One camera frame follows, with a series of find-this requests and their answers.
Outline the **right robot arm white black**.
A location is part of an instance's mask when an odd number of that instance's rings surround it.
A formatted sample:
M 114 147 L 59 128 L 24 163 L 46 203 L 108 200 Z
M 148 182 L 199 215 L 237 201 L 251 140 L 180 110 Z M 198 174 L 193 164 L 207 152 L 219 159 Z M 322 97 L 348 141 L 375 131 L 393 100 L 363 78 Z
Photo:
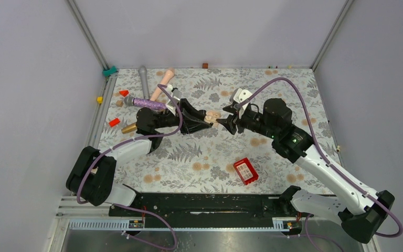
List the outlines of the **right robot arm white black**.
M 364 184 L 328 157 L 310 134 L 292 123 L 292 111 L 282 99 L 268 99 L 261 113 L 249 107 L 237 110 L 236 105 L 233 102 L 224 107 L 229 116 L 217 122 L 231 134 L 249 130 L 272 139 L 272 148 L 278 155 L 311 173 L 335 195 L 328 198 L 290 186 L 283 192 L 281 212 L 287 216 L 303 212 L 326 218 L 354 240 L 368 243 L 386 219 L 385 209 L 392 207 L 394 196 Z

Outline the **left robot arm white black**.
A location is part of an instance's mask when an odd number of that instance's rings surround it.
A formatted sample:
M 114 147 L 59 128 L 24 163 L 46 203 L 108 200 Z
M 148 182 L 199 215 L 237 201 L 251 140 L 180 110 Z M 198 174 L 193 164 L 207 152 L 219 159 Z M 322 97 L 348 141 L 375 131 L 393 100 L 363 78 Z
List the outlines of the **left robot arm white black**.
M 178 102 L 175 112 L 141 108 L 136 114 L 136 134 L 106 151 L 87 146 L 81 151 L 66 181 L 66 188 L 75 193 L 79 204 L 103 203 L 122 205 L 130 216 L 137 215 L 142 202 L 137 191 L 114 182 L 118 165 L 155 151 L 164 137 L 177 132 L 192 134 L 209 129 L 213 123 L 205 121 L 205 110 L 196 110 L 186 99 Z

